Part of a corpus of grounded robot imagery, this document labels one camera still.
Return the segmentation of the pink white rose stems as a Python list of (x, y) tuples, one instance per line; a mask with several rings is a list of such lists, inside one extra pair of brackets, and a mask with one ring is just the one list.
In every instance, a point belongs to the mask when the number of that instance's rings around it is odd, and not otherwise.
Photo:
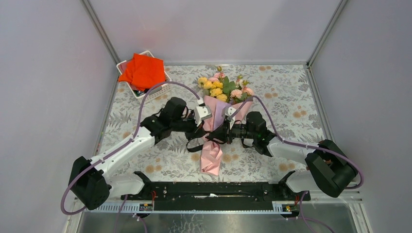
[(230, 81), (227, 76), (222, 79), (223, 95), (226, 96), (225, 102), (230, 104), (237, 104), (246, 101), (250, 96), (255, 93), (252, 88), (248, 87), (250, 82), (244, 80), (241, 75), (237, 77), (235, 81)]

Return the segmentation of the yellow flower stem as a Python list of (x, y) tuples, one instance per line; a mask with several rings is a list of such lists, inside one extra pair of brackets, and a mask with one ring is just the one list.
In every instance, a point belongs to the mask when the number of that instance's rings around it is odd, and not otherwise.
[(218, 78), (200, 77), (197, 80), (198, 87), (203, 90), (205, 95), (216, 98), (223, 102), (229, 102), (227, 94), (223, 93), (223, 82)]

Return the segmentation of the pink flower stem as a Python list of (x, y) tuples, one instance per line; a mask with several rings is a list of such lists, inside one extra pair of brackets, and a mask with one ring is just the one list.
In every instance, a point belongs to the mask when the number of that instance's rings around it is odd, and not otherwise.
[(223, 72), (223, 68), (221, 66), (218, 66), (217, 72), (212, 77), (210, 77), (208, 80), (211, 82), (221, 82), (225, 76), (226, 75)]

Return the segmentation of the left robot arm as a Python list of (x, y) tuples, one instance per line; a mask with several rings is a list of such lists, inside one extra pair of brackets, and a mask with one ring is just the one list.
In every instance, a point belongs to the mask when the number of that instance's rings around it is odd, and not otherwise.
[(172, 132), (193, 134), (200, 132), (211, 110), (203, 100), (185, 115), (186, 102), (172, 97), (157, 113), (139, 123), (137, 131), (106, 152), (86, 159), (81, 156), (72, 166), (69, 189), (88, 210), (94, 210), (108, 199), (135, 195), (143, 200), (149, 197), (151, 187), (141, 175), (115, 175), (132, 156), (154, 147)]

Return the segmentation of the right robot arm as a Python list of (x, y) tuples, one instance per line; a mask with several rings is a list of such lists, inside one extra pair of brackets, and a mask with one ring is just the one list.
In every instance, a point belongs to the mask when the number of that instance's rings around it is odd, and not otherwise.
[(236, 109), (228, 107), (223, 112), (222, 124), (213, 130), (207, 139), (219, 143), (231, 143), (234, 138), (251, 139), (251, 147), (259, 154), (278, 156), (305, 164), (306, 171), (294, 171), (285, 176), (279, 186), (279, 195), (291, 200), (297, 193), (320, 190), (337, 198), (358, 175), (354, 165), (346, 160), (340, 148), (331, 140), (302, 144), (280, 139), (267, 128), (259, 112), (249, 112), (246, 123), (238, 123), (233, 114)]

